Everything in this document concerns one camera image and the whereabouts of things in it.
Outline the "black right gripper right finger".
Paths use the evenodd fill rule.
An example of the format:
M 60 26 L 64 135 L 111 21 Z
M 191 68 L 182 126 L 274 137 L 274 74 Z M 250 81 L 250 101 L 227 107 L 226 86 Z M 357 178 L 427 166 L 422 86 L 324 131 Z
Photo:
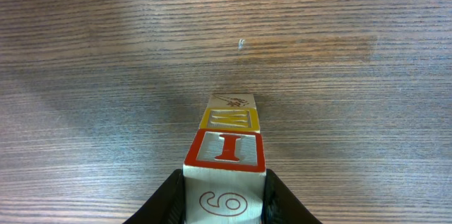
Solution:
M 322 224 L 272 171 L 266 170 L 263 224 Z

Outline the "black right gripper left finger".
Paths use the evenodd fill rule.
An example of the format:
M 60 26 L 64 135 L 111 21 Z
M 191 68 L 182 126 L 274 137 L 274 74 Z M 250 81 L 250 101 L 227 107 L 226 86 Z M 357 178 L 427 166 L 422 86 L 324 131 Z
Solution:
M 124 224 L 184 224 L 182 169 L 176 169 Z

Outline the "red letter I block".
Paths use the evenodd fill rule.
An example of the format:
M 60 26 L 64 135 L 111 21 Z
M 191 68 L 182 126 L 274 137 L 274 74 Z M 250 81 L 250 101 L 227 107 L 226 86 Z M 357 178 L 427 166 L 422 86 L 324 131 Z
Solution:
M 199 129 L 183 164 L 186 223 L 260 223 L 266 162 L 260 133 Z

